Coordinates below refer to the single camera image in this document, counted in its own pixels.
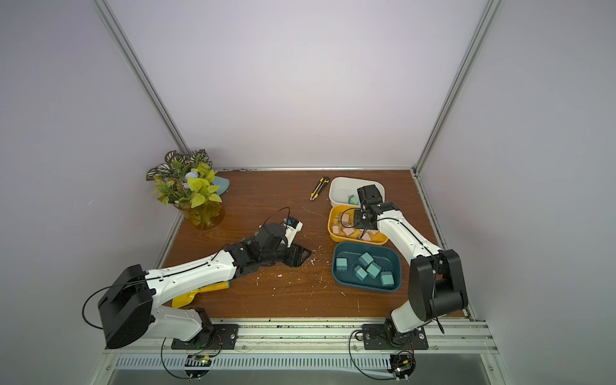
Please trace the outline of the teal plug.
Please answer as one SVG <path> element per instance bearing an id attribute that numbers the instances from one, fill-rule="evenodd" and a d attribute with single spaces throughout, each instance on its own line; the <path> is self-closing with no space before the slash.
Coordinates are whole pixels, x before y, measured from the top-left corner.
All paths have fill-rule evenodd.
<path id="1" fill-rule="evenodd" d="M 393 287 L 396 285 L 395 278 L 390 271 L 384 271 L 380 274 L 380 282 L 382 287 Z"/>
<path id="2" fill-rule="evenodd" d="M 370 264 L 372 264 L 374 261 L 374 258 L 372 257 L 371 254 L 369 253 L 363 253 L 362 255 L 359 256 L 358 258 L 358 263 L 364 267 L 367 268 L 370 266 Z"/>
<path id="3" fill-rule="evenodd" d="M 367 271 L 362 266 L 356 266 L 353 269 L 353 274 L 359 282 L 363 282 L 367 278 Z"/>
<path id="4" fill-rule="evenodd" d="M 374 279 L 377 279 L 382 270 L 382 267 L 376 262 L 373 262 L 372 264 L 370 264 L 369 267 L 366 268 L 367 274 Z"/>
<path id="5" fill-rule="evenodd" d="M 348 270 L 348 262 L 346 258 L 336 258 L 335 259 L 335 269 L 337 271 L 347 271 Z"/>

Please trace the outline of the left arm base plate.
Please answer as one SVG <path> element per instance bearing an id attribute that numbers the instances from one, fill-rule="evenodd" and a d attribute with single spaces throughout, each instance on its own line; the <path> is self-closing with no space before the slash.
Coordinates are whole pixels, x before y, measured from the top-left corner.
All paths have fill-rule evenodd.
<path id="1" fill-rule="evenodd" d="M 233 350 L 237 342 L 238 330 L 238 324 L 213 324 L 187 342 L 175 338 L 171 348 L 173 350 Z"/>

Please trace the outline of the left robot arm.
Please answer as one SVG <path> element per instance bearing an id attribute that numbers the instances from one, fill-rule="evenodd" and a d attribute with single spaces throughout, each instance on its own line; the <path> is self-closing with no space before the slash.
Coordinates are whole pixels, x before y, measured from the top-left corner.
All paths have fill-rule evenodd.
<path id="1" fill-rule="evenodd" d="M 164 269 L 126 268 L 101 290 L 97 307 L 108 349 L 120 349 L 143 338 L 170 338 L 176 349 L 204 349 L 215 328 L 202 308 L 175 309 L 166 304 L 202 287 L 258 272 L 282 263 L 300 267 L 311 251 L 295 243 L 303 224 L 296 218 L 266 223 L 251 237 L 223 246 L 196 261 Z"/>

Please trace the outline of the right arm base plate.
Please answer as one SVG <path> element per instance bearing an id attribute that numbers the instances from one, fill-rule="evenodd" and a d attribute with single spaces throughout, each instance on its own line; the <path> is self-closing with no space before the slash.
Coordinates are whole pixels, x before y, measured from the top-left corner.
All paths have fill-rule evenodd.
<path id="1" fill-rule="evenodd" d="M 368 351 L 411 349 L 426 351 L 428 349 L 428 338 L 423 327 L 400 333 L 386 322 L 383 324 L 368 323 L 362 325 L 360 333 L 364 349 Z"/>

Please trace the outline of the teal plug bottom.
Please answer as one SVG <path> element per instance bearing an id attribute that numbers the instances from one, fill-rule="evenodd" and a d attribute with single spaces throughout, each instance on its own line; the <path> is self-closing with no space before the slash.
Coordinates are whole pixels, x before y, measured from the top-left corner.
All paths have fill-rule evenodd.
<path id="1" fill-rule="evenodd" d="M 353 274 L 359 282 L 363 282 L 367 278 L 367 271 L 362 266 L 356 266 L 353 269 Z"/>

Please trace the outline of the green plug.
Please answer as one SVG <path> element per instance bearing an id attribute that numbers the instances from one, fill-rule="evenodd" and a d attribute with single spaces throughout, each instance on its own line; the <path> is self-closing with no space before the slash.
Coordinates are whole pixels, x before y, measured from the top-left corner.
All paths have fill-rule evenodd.
<path id="1" fill-rule="evenodd" d="M 348 197 L 347 203 L 349 205 L 359 205 L 359 198 L 356 195 L 350 195 Z"/>

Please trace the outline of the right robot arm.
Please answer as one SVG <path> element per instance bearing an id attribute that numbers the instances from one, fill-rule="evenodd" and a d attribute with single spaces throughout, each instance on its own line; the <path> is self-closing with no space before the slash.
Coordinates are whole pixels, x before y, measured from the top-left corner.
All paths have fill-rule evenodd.
<path id="1" fill-rule="evenodd" d="M 369 184 L 357 189 L 358 224 L 388 238 L 409 264 L 407 301 L 386 318 L 389 338 L 406 335 L 440 317 L 468 306 L 459 254 L 430 242 L 405 218 L 398 206 L 383 200 Z"/>

